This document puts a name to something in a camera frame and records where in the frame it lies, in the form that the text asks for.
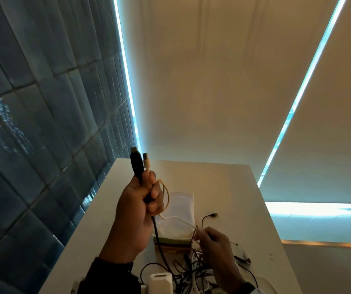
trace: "person's right hand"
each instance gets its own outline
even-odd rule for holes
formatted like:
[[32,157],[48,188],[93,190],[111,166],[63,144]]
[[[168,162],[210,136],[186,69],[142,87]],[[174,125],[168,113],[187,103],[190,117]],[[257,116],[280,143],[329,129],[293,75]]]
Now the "person's right hand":
[[218,286],[233,294],[245,283],[234,262],[228,237],[211,227],[196,229],[194,240],[200,240],[204,262],[211,265]]

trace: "tiled wall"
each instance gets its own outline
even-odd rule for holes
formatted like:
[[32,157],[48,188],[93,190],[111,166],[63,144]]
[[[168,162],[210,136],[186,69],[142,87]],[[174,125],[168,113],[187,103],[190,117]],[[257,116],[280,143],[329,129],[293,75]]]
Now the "tiled wall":
[[39,291],[135,144],[113,0],[0,0],[0,294]]

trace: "white table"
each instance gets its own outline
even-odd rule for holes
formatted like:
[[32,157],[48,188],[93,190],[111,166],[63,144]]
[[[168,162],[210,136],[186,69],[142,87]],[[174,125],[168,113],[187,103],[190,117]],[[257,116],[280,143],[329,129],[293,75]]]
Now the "white table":
[[[302,293],[248,165],[152,160],[151,169],[170,192],[194,193],[198,225],[203,216],[218,213],[217,218],[206,218],[204,226],[216,228],[242,246],[255,275],[267,279],[279,294]],[[85,277],[106,241],[118,198],[132,176],[129,159],[117,159],[40,294],[70,293],[73,282]],[[156,262],[153,242],[136,258],[132,272],[139,275],[149,262]],[[275,293],[263,279],[257,281],[266,294]]]

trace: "hand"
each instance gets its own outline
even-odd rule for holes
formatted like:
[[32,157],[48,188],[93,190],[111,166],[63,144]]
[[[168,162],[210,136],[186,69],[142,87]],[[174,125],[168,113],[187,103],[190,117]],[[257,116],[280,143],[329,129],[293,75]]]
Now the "hand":
[[245,283],[234,262],[228,237],[221,232],[206,227],[196,229],[194,240],[200,240],[204,262],[211,265],[218,286],[228,294],[235,293]]
[[[143,172],[142,183],[133,177],[122,192],[109,237],[99,258],[110,263],[133,262],[148,245],[153,230],[151,216],[163,212],[163,192],[156,181],[155,172]],[[154,201],[145,204],[151,194]]]

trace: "person's left hand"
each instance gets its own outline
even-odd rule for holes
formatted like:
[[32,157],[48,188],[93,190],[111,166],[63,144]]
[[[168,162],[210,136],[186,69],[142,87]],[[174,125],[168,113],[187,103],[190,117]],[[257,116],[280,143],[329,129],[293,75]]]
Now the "person's left hand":
[[[163,212],[163,192],[155,172],[143,172],[140,185],[133,177],[121,194],[109,237],[99,258],[111,263],[133,262],[148,245],[153,230],[151,216]],[[150,194],[154,201],[145,204]]]

